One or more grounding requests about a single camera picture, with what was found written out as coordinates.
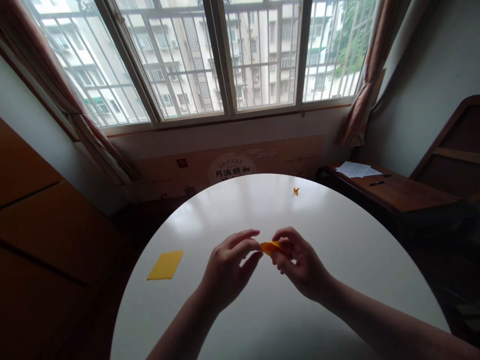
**left hand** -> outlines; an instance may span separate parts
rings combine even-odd
[[[230,305],[249,282],[263,253],[260,244],[252,237],[260,230],[244,230],[227,237],[216,246],[208,260],[197,295],[205,299],[216,311]],[[240,267],[240,262],[253,253]]]

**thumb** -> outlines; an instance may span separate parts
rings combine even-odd
[[[254,252],[240,268],[240,281],[243,287],[249,282],[263,254],[261,251]]]
[[[288,276],[288,278],[293,281],[296,277],[297,267],[293,262],[291,262],[285,255],[280,251],[274,251],[271,253],[275,259],[276,264],[280,269]]]

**white paper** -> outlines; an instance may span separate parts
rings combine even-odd
[[[370,165],[345,161],[340,167],[337,167],[336,170],[349,178],[363,178],[370,168]]]
[[[377,171],[375,169],[369,168],[368,171],[366,172],[365,176],[372,176],[372,175],[382,175],[380,171]]]

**forearm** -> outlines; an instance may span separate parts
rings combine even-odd
[[[385,358],[478,359],[470,344],[332,279],[319,301]]]
[[[196,359],[219,312],[197,290],[185,302],[148,360]]]

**dark floor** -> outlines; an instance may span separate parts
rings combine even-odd
[[[63,344],[58,359],[109,359],[117,311],[130,273],[146,244],[168,216],[187,198],[130,206],[113,222],[134,245],[118,271],[98,295],[82,321]],[[452,236],[421,238],[400,243],[415,261],[434,292],[452,333],[480,348],[480,336],[464,324],[455,306],[480,300],[480,271],[476,253],[459,248]]]

